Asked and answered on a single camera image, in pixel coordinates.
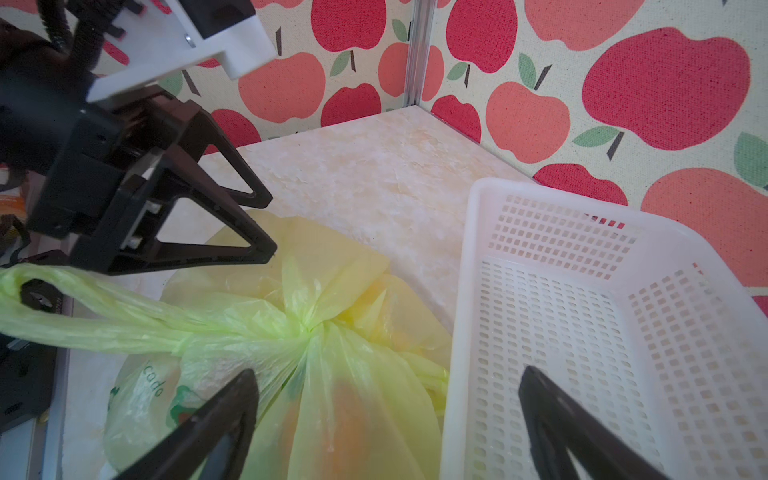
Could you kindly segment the white plastic basket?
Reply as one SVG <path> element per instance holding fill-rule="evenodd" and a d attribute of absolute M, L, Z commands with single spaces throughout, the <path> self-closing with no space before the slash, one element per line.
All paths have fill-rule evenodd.
<path fill-rule="evenodd" d="M 532 479 L 541 369 L 672 479 L 767 475 L 767 319 L 693 230 L 485 178 L 471 189 L 440 475 Z"/>

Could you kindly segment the left aluminium corner post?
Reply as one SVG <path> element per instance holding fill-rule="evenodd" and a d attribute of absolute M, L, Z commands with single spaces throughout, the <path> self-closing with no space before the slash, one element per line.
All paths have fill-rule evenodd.
<path fill-rule="evenodd" d="M 417 105 L 422 98 L 430 52 L 433 17 L 436 10 L 436 0 L 416 0 L 413 2 L 405 75 L 405 107 Z"/>

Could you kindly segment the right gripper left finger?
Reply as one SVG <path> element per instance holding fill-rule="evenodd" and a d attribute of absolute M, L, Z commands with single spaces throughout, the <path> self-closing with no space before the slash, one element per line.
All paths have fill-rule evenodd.
<path fill-rule="evenodd" d="M 119 479 L 238 479 L 259 400 L 251 369 L 205 400 L 172 369 L 139 368 L 110 392 L 110 464 Z"/>

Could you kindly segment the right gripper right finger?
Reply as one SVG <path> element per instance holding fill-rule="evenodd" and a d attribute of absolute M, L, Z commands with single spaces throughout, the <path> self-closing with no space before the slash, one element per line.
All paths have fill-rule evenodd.
<path fill-rule="evenodd" d="M 539 368 L 525 368 L 518 395 L 531 457 L 541 479 L 578 479 L 575 463 L 592 479 L 665 477 Z"/>

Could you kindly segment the yellow plastic bag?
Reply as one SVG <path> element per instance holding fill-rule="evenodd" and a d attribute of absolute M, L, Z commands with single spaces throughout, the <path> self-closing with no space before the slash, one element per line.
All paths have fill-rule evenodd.
<path fill-rule="evenodd" d="M 1 273 L 1 330 L 122 354 L 104 453 L 125 471 L 226 383 L 259 399 L 247 479 L 435 479 L 451 337 L 387 257 L 319 223 L 264 211 L 264 265 L 180 270 L 159 300 L 83 271 Z"/>

